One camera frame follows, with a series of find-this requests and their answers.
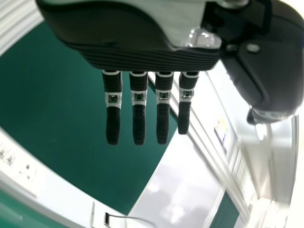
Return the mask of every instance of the robotic hand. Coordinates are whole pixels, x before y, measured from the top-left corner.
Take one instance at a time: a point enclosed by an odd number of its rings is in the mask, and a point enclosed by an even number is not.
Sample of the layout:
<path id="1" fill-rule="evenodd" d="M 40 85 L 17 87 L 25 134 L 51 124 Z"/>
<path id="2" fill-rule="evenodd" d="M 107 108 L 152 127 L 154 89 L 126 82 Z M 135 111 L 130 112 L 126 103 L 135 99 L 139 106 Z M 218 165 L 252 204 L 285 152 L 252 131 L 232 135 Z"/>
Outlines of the robotic hand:
<path id="1" fill-rule="evenodd" d="M 173 72 L 180 74 L 179 133 L 189 127 L 199 71 L 219 59 L 251 105 L 250 124 L 283 120 L 302 104 L 304 21 L 278 0 L 36 0 L 65 45 L 101 69 L 106 135 L 117 144 L 121 71 L 129 71 L 133 137 L 145 139 L 148 71 L 156 72 L 157 140 L 167 142 Z"/>

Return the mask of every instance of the white cable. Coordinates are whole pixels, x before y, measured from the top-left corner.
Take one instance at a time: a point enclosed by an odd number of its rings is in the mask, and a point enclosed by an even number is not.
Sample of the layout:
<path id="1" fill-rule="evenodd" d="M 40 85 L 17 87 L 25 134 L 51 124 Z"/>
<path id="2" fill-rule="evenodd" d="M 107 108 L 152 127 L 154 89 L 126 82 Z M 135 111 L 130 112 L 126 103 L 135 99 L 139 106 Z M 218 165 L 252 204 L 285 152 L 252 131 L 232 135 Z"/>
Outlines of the white cable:
<path id="1" fill-rule="evenodd" d="M 152 222 L 152 221 L 149 221 L 147 219 L 143 219 L 143 218 L 139 218 L 139 217 L 132 217 L 132 216 L 119 216 L 119 215 L 111 215 L 109 214 L 109 216 L 112 216 L 112 217 L 116 217 L 116 218 L 125 218 L 125 219 L 136 219 L 136 220 L 140 220 L 140 221 L 143 221 L 143 222 L 146 222 L 148 224 L 150 224 L 151 226 L 153 226 L 154 228 L 158 228 L 157 224 Z"/>

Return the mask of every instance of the electrical outlet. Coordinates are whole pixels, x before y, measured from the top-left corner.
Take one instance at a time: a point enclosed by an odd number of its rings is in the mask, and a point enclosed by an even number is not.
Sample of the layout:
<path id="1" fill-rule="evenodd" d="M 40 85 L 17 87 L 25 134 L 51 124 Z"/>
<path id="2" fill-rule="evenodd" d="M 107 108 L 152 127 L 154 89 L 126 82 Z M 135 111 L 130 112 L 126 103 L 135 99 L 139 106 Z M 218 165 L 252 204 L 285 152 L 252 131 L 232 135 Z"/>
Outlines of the electrical outlet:
<path id="1" fill-rule="evenodd" d="M 28 155 L 3 143 L 0 147 L 0 172 L 36 196 L 37 188 L 33 182 L 37 176 L 37 166 Z"/>

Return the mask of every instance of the green tabletop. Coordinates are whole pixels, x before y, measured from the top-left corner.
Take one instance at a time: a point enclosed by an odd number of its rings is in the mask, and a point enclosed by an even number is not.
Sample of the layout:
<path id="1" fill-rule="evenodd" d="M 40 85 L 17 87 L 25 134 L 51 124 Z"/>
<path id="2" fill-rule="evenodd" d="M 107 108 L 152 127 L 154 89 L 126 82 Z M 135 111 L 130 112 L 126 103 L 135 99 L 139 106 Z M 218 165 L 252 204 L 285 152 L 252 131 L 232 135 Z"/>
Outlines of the green tabletop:
<path id="1" fill-rule="evenodd" d="M 123 79 L 121 137 L 110 146 L 101 71 L 60 43 L 45 22 L 0 57 L 0 126 L 67 181 L 127 214 L 167 145 L 157 144 L 151 84 L 146 142 L 134 145 L 127 73 Z M 171 115 L 169 139 L 176 127 Z"/>

